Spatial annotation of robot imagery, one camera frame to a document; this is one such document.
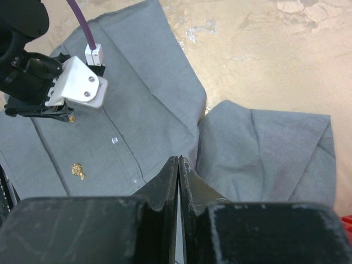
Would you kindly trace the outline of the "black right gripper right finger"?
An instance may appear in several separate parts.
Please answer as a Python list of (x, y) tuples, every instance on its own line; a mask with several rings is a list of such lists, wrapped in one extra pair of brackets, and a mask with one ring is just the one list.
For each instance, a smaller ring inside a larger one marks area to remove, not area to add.
[(332, 209), (317, 203), (231, 202), (179, 159), (185, 263), (351, 263)]

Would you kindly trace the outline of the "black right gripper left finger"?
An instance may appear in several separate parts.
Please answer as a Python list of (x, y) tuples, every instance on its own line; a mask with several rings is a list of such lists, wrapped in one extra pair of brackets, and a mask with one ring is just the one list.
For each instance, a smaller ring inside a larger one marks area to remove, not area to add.
[(174, 263), (178, 163), (131, 196), (23, 200), (1, 227), (1, 263)]

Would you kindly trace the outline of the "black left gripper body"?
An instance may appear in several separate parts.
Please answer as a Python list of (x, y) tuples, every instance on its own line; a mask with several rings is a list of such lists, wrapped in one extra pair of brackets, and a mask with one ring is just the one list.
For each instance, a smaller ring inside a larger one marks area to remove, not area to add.
[[(74, 110), (97, 111), (94, 109), (71, 108), (67, 104), (47, 107), (48, 92), (54, 79), (63, 72), (63, 64), (71, 56), (60, 53), (48, 57), (40, 53), (24, 52), (1, 69), (1, 91), (8, 95), (4, 112), (10, 117), (51, 118), (69, 122)], [(90, 66), (96, 75), (103, 77), (105, 66)]]

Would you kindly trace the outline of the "gold brooch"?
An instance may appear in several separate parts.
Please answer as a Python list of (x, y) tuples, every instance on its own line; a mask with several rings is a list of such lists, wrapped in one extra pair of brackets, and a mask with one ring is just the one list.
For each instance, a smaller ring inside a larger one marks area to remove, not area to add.
[(74, 163), (71, 167), (71, 172), (73, 175), (79, 177), (81, 180), (86, 178), (83, 167), (80, 163)]

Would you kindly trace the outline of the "grey button-up shirt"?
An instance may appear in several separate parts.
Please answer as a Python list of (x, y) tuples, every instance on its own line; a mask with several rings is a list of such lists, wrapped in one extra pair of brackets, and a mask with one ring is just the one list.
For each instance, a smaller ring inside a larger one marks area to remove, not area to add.
[[(317, 179), (328, 190), (335, 182), (327, 116), (224, 101), (204, 117), (205, 90), (158, 1), (87, 23), (103, 50), (103, 107), (74, 110), (73, 123), (1, 113), (1, 167), (19, 196), (15, 206), (33, 198), (131, 196), (171, 157), (186, 158), (231, 202), (330, 206), (331, 196), (308, 190)], [(53, 57), (84, 62), (86, 46), (83, 30), (76, 30)], [(84, 180), (72, 174), (74, 163)], [(175, 261), (185, 263), (179, 180)]]

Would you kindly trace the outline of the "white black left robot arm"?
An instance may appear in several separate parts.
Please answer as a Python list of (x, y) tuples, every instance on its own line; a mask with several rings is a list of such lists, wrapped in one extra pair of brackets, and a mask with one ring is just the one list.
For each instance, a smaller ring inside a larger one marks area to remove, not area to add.
[(101, 109), (108, 82), (103, 50), (94, 40), (76, 1), (68, 1), (87, 40), (85, 59), (27, 52), (27, 43), (43, 36), (50, 20), (41, 1), (1, 1), (1, 91), (10, 117), (52, 118), (69, 122), (76, 108)]

